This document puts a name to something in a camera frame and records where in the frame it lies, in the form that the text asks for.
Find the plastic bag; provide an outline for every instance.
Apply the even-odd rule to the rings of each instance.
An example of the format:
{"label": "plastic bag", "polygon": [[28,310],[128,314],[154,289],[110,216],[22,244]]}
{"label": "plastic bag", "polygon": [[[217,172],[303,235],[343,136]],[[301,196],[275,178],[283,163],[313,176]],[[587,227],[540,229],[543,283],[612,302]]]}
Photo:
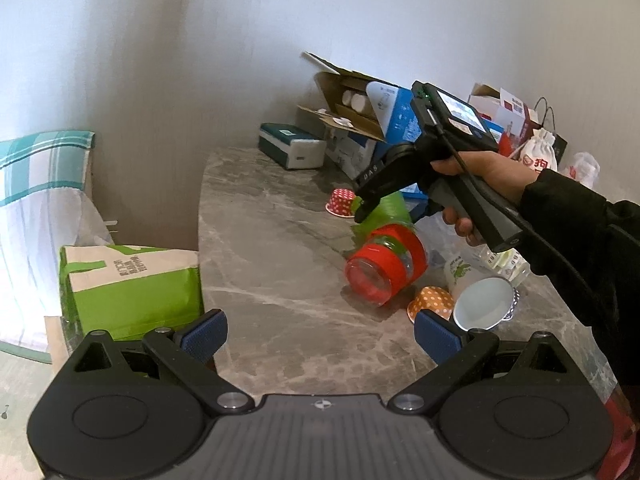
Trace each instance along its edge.
{"label": "plastic bag", "polygon": [[571,161],[561,173],[564,176],[577,180],[583,186],[593,189],[598,179],[598,174],[600,173],[600,165],[591,153],[580,152],[571,158]]}
{"label": "plastic bag", "polygon": [[520,162],[538,173],[545,169],[557,171],[558,163],[553,149],[555,140],[554,134],[544,128],[534,130],[533,136],[520,152]]}

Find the white paper cup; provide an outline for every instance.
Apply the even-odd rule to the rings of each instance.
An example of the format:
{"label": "white paper cup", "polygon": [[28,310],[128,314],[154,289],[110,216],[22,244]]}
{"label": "white paper cup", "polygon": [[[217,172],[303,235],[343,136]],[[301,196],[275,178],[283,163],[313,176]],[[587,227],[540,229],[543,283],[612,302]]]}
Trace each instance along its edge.
{"label": "white paper cup", "polygon": [[504,278],[485,278],[460,294],[453,307],[453,321],[462,330],[493,328],[510,313],[514,303],[511,283]]}
{"label": "white paper cup", "polygon": [[444,271],[455,301],[453,320],[460,328],[488,330],[513,317],[518,295],[507,280],[461,254],[450,259]]}
{"label": "white paper cup", "polygon": [[444,265],[444,275],[449,293],[453,300],[457,301],[466,288],[480,280],[495,276],[495,273],[481,267],[467,254],[459,253]]}

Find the marble countertop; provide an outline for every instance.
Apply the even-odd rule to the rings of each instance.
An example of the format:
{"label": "marble countertop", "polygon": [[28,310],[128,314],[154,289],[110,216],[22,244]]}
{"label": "marble countertop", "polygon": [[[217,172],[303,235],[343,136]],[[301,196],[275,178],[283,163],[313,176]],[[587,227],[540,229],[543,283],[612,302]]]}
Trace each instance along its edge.
{"label": "marble countertop", "polygon": [[[329,162],[284,171],[255,148],[209,157],[200,197],[202,291],[206,310],[221,308],[229,323],[216,366],[256,398],[375,392],[388,399],[435,366],[414,341],[405,309],[417,287],[441,276],[428,271],[383,308],[354,297],[343,275],[351,221],[324,209],[335,187],[349,181]],[[546,278],[531,276],[519,291],[513,320],[495,331],[527,340],[551,330],[605,399],[615,378],[590,330]]]}

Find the hand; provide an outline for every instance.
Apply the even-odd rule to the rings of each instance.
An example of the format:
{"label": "hand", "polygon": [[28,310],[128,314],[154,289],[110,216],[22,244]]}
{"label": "hand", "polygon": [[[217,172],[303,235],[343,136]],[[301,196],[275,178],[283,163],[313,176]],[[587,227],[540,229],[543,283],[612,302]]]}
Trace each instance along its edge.
{"label": "hand", "polygon": [[[525,187],[538,178],[534,170],[530,170],[517,160],[506,158],[495,152],[460,152],[471,173],[480,176],[484,181],[514,205],[519,205]],[[434,160],[431,165],[438,173],[457,175],[463,173],[455,158]],[[466,243],[475,247],[482,243],[473,233],[474,225],[469,218],[458,218],[452,207],[442,212],[445,223],[456,226],[458,236],[466,238]]]}

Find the red paper cup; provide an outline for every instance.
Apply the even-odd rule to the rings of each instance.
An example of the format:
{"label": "red paper cup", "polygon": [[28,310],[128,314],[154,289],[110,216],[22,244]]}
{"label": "red paper cup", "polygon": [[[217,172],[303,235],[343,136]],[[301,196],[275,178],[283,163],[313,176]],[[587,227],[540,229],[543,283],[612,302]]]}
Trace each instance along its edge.
{"label": "red paper cup", "polygon": [[331,193],[331,198],[324,208],[332,215],[341,218],[353,218],[351,203],[355,198],[356,195],[351,189],[337,188]]}

